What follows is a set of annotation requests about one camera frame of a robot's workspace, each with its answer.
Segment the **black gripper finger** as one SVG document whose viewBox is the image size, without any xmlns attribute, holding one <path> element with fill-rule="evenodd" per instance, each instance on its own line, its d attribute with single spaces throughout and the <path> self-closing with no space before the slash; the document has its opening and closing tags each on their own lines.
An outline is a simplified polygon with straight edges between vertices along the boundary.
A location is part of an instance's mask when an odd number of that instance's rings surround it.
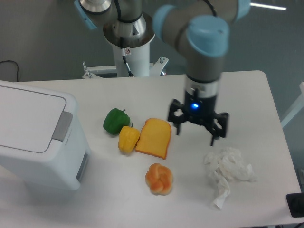
<svg viewBox="0 0 304 228">
<path fill-rule="evenodd" d="M 214 113 L 206 129 L 211 133 L 210 146 L 219 138 L 226 138 L 228 132 L 229 113 Z"/>
<path fill-rule="evenodd" d="M 169 106 L 167 120 L 173 123 L 176 128 L 176 135 L 179 135 L 181 125 L 189 120 L 189 113 L 186 111 L 185 105 L 181 104 L 177 99 L 173 99 Z"/>
</svg>

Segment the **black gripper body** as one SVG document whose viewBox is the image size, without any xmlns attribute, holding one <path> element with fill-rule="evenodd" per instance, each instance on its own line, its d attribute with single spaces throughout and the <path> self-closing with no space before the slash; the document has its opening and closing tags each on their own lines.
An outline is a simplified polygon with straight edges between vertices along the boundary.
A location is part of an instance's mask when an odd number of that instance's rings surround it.
<svg viewBox="0 0 304 228">
<path fill-rule="evenodd" d="M 212 127 L 214 125 L 214 109 L 217 95 L 200 98 L 185 91 L 182 123 L 190 122 L 196 125 Z"/>
</svg>

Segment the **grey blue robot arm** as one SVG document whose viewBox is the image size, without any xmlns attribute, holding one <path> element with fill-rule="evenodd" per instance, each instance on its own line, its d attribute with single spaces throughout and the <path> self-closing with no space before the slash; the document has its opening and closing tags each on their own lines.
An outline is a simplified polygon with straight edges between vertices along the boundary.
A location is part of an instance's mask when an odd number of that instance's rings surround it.
<svg viewBox="0 0 304 228">
<path fill-rule="evenodd" d="M 180 9 L 163 5 L 149 16 L 140 0 L 76 0 L 90 29 L 102 28 L 112 45 L 118 77 L 150 76 L 150 42 L 158 37 L 186 59 L 183 103 L 173 100 L 168 121 L 180 129 L 204 126 L 213 140 L 224 138 L 228 113 L 216 113 L 220 76 L 228 51 L 229 25 L 248 14 L 248 0 L 199 0 Z"/>
</svg>

